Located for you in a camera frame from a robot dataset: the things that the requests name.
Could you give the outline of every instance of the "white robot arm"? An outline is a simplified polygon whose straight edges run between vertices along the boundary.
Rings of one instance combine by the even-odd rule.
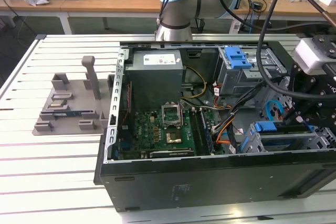
[[[155,33],[156,41],[192,40],[190,20],[193,18],[218,18],[226,11],[219,0],[160,0],[166,3],[160,14]],[[223,0],[233,9],[237,0]]]

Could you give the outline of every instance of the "circuit board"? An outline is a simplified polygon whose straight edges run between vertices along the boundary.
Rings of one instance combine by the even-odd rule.
[[[139,159],[146,157],[146,152],[161,150],[195,150],[195,143],[190,123],[189,110],[181,113],[182,126],[180,129],[163,126],[161,111],[136,112],[134,117],[134,137],[130,140],[122,140],[119,159]],[[212,111],[204,111],[206,123],[210,129],[214,125]],[[165,120],[176,120],[176,112],[168,111]],[[168,136],[176,138],[168,143]]]

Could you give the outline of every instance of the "white slatted table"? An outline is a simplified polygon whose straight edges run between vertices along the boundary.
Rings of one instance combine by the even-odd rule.
[[[257,39],[256,35],[201,35],[202,40]],[[0,223],[179,223],[235,218],[263,223],[331,223],[336,220],[336,183],[308,199],[118,214],[103,186],[93,184],[100,135],[33,136],[55,72],[85,78],[84,55],[96,58],[98,78],[115,70],[120,41],[151,41],[148,35],[47,36],[35,40],[0,89]],[[269,35],[292,51],[293,35]]]

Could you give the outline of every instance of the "motherboard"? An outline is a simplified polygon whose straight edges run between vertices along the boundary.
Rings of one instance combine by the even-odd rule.
[[[196,156],[213,152],[210,136],[214,125],[211,110],[164,110],[136,112],[134,133],[119,139],[119,159]],[[197,114],[203,116],[195,125]],[[168,125],[180,121],[180,124]]]

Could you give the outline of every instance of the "wooden desk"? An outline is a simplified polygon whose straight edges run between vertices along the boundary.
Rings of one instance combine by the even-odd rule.
[[[267,10],[259,17],[264,19]],[[102,17],[104,28],[108,28],[106,17],[152,17],[156,18],[160,11],[160,0],[50,0],[50,4],[33,7],[23,0],[8,0],[8,3],[21,16],[56,16],[59,17],[65,34],[72,34],[68,17]],[[336,7],[324,9],[336,16]],[[240,17],[248,13],[247,0],[242,0],[240,8],[234,10]],[[0,16],[13,16],[13,13],[0,0]],[[288,0],[279,0],[273,20],[305,20],[318,21],[324,18],[308,2],[291,3]]]
[[[267,2],[267,10],[260,17],[264,17],[268,13],[271,0],[265,0]],[[323,9],[327,10],[334,16],[336,16],[336,7],[327,7],[322,3],[319,3]],[[246,15],[248,12],[248,2],[247,0],[242,0],[238,10],[234,11],[236,14]],[[274,9],[272,19],[286,19],[286,20],[320,20],[321,15],[319,12],[307,1],[302,2],[289,2],[288,0],[278,0],[277,5]]]
[[[135,12],[158,13],[160,0],[65,0],[65,12]]]

